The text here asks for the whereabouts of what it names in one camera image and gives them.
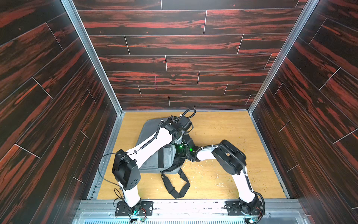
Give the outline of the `grey zippered laptop bag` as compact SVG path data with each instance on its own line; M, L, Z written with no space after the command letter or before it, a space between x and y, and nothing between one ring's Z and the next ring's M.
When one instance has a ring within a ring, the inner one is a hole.
M174 122L177 122L179 118L171 117ZM141 166L140 173L160 173L164 186L168 193L175 199L183 198L190 188L190 182L181 167L184 164L186 159L179 158L176 155L175 144L167 144L160 148L156 153L154 153L145 163ZM186 182L182 187L180 192L177 192L173 185L171 184L169 178L166 174L179 174L180 178Z

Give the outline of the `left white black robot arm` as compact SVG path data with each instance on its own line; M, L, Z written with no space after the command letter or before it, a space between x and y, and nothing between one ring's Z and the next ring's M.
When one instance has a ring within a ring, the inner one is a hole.
M160 173L168 193L175 199L183 198L190 188L190 182L181 170L185 157L180 157L175 144L181 143L184 128L172 122L161 121L156 132L136 147L116 153L112 173L124 195L125 211L137 215L141 208L137 184L141 173ZM168 174L179 174L186 182L180 191L175 190Z

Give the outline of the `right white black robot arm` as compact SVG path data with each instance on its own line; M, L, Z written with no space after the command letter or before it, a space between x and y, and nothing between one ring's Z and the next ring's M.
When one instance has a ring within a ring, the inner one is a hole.
M198 147L189 135L185 135L180 144L175 144L180 158L192 162L217 160L221 167L230 174L239 193L241 213L258 216L261 219L265 214L265 201L262 195L255 192L251 186L246 167L246 156L227 140L219 144Z

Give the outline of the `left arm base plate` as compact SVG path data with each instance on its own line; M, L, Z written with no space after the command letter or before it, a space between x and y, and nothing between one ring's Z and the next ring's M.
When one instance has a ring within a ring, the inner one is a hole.
M153 214L153 204L153 201L140 201L134 207L130 207L126 202L119 201L116 206L115 216L150 217Z

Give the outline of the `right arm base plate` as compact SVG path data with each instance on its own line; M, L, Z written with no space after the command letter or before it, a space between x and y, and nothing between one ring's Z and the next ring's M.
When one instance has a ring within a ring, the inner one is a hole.
M265 215L261 201L246 203L242 200L226 201L224 209L229 216L262 216Z

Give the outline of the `aluminium front rail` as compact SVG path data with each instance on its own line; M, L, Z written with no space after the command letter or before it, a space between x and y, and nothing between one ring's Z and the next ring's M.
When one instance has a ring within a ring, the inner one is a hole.
M111 200L83 200L74 224L309 224L296 199L267 199L265 211L239 211L237 199L144 200L138 215L129 216Z

